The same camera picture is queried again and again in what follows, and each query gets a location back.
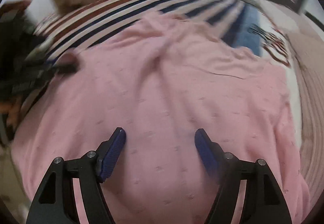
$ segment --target bed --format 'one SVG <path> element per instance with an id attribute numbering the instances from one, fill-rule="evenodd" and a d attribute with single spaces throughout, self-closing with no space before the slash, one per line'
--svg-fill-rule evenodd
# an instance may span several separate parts
<path id="1" fill-rule="evenodd" d="M 149 10 L 181 14 L 195 22 L 206 22 L 212 26 L 213 34 L 227 45 L 248 47 L 254 55 L 282 66 L 290 92 L 295 144 L 298 148 L 302 146 L 301 103 L 294 70 L 296 62 L 292 60 L 289 42 L 280 26 L 261 8 L 242 0 L 100 0 L 63 17 L 51 15 L 38 25 L 36 33 L 54 40 L 47 57 L 49 61 L 56 61 L 69 49 L 76 48 L 81 52 L 105 42 L 139 21 Z M 257 27 L 273 34 L 273 40 L 264 42 Z M 13 159 L 19 164 L 22 157 Z"/>

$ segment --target striped bed sheet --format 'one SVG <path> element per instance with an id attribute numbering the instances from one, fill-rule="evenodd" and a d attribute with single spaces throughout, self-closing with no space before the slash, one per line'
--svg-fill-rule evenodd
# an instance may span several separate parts
<path id="1" fill-rule="evenodd" d="M 104 42 L 151 9 L 205 21 L 231 47 L 246 46 L 260 55 L 260 37 L 247 31 L 247 24 L 258 24 L 260 12 L 241 0 L 100 0 L 63 17 L 44 19 L 36 33 L 53 38 L 48 59 L 55 61 L 70 48 Z"/>

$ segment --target silver rivet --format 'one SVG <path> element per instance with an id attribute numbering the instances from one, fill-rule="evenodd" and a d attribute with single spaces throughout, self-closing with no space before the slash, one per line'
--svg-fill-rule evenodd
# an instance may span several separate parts
<path id="1" fill-rule="evenodd" d="M 266 162 L 263 159 L 259 159 L 258 163 L 259 163 L 260 166 L 265 166 L 266 165 Z"/>
<path id="2" fill-rule="evenodd" d="M 53 160 L 54 164 L 58 164 L 58 163 L 60 163 L 61 161 L 62 161 L 62 157 L 56 157 L 56 158 L 54 158 L 54 160 Z"/>
<path id="3" fill-rule="evenodd" d="M 225 153 L 224 156 L 225 156 L 226 159 L 232 159 L 234 157 L 234 155 L 232 153 L 230 153 L 230 152 Z"/>
<path id="4" fill-rule="evenodd" d="M 91 157 L 94 157 L 96 155 L 96 152 L 95 151 L 89 151 L 86 156 L 91 158 Z"/>

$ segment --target pink fabric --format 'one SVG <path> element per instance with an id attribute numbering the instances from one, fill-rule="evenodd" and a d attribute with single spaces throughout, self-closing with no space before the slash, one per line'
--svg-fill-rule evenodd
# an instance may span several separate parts
<path id="1" fill-rule="evenodd" d="M 204 223 L 217 192 L 194 145 L 204 128 L 225 152 L 265 159 L 293 223 L 306 216 L 282 67 L 231 49 L 206 23 L 154 12 L 79 57 L 80 71 L 52 81 L 13 142 L 30 199 L 56 156 L 79 158 L 121 126 L 127 143 L 102 185 L 116 223 Z M 76 200 L 84 224 L 78 188 Z"/>

